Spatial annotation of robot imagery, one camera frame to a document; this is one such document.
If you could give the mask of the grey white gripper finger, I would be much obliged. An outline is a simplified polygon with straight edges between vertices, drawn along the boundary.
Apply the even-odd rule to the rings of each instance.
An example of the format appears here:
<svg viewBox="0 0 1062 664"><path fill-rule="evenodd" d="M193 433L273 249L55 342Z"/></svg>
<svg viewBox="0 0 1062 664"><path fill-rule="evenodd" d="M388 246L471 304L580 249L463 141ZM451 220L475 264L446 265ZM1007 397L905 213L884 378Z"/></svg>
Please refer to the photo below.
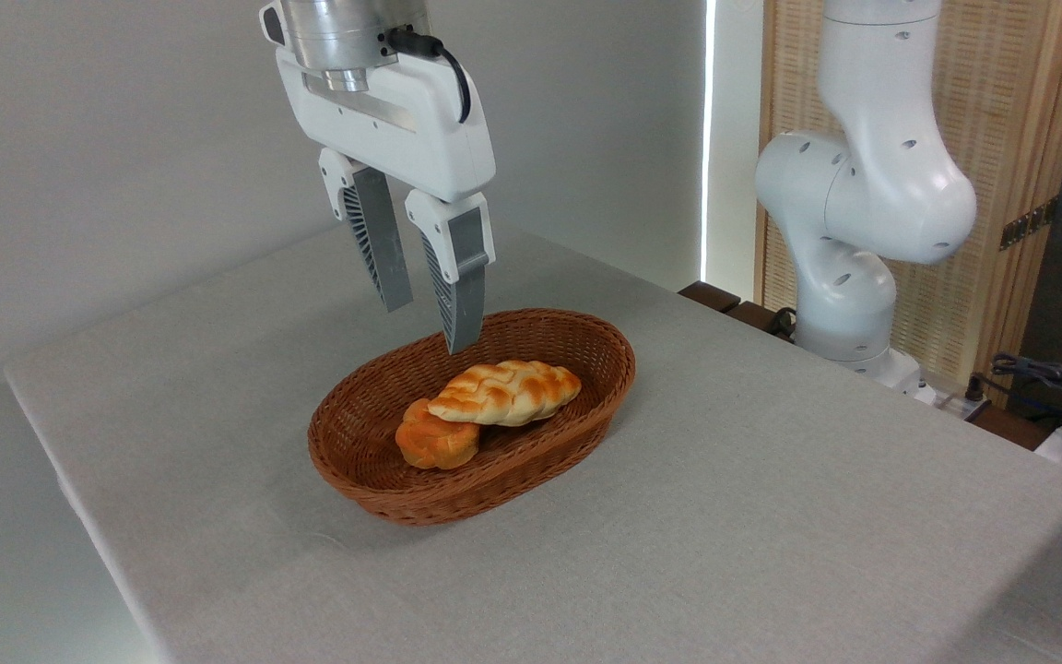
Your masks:
<svg viewBox="0 0 1062 664"><path fill-rule="evenodd" d="M338 222L347 223L386 310L412 302L395 205L386 175L322 148L319 167Z"/></svg>
<svg viewBox="0 0 1062 664"><path fill-rule="evenodd" d="M405 205L421 232L448 353L459 353L480 336L485 269L496 260L489 201L479 193L446 203L413 189Z"/></svg>

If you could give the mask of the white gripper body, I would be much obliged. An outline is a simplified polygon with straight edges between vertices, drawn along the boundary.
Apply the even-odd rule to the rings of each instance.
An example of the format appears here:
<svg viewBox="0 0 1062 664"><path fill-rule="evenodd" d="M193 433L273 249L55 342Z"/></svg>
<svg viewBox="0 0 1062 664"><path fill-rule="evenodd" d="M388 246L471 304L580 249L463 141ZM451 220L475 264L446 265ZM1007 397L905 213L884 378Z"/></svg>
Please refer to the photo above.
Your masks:
<svg viewBox="0 0 1062 664"><path fill-rule="evenodd" d="M273 1L260 22L311 140L445 202L496 175L475 84L424 1Z"/></svg>

